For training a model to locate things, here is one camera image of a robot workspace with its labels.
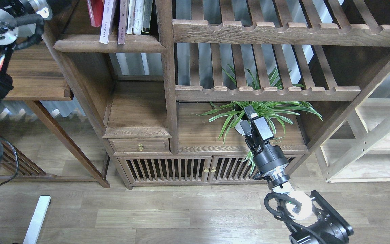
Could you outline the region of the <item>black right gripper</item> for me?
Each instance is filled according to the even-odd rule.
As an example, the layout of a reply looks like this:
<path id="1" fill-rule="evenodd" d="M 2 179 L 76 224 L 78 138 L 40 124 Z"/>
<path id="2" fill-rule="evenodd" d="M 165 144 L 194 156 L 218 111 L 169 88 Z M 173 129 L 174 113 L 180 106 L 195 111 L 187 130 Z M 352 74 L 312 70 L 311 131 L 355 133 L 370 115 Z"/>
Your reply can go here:
<path id="1" fill-rule="evenodd" d="M 289 162 L 282 149 L 271 145 L 274 135 L 263 116 L 259 116 L 252 106 L 243 108 L 247 120 L 240 122 L 245 142 L 249 148 L 244 161 L 250 168 L 254 180 L 289 180 L 285 168 Z"/>

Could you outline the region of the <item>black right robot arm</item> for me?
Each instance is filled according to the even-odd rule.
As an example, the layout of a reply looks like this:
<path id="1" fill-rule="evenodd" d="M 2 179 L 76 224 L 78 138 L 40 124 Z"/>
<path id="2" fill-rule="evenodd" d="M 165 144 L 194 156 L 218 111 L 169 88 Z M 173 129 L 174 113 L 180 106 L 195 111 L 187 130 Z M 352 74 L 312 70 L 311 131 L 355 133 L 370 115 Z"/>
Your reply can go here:
<path id="1" fill-rule="evenodd" d="M 252 106 L 244 109 L 247 120 L 240 123 L 245 142 L 257 169 L 254 180 L 266 180 L 270 193 L 264 198 L 266 209 L 283 221 L 293 244 L 348 244 L 353 228 L 320 193 L 310 195 L 294 190 L 285 173 L 288 160 L 279 146 L 271 145 L 273 133 L 266 119 Z"/>

